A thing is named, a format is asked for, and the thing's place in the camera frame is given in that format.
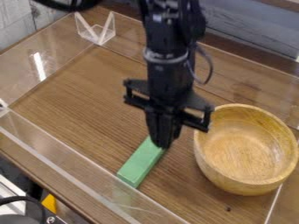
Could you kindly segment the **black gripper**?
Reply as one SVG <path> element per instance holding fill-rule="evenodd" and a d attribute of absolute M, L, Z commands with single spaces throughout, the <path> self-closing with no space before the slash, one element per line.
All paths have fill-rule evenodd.
<path fill-rule="evenodd" d="M 160 58 L 144 52 L 146 79 L 124 80 L 125 104 L 145 112 L 145 122 L 152 142 L 168 149 L 178 138 L 182 125 L 202 132 L 209 129 L 213 106 L 194 93 L 192 83 L 205 85 L 213 73 L 210 57 L 198 52 L 209 66 L 208 77 L 201 80 L 194 73 L 194 54 L 186 52 L 177 58 Z"/>

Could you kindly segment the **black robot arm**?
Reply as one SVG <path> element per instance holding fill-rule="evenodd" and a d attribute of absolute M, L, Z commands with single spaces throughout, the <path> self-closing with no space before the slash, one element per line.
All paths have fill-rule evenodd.
<path fill-rule="evenodd" d="M 200 0 L 138 0 L 145 34 L 146 78 L 124 80 L 124 101 L 144 111 L 150 140 L 166 149 L 182 126 L 206 132 L 213 106 L 193 92 L 206 84 L 194 73 L 194 57 L 210 57 L 197 41 L 206 20 Z"/>

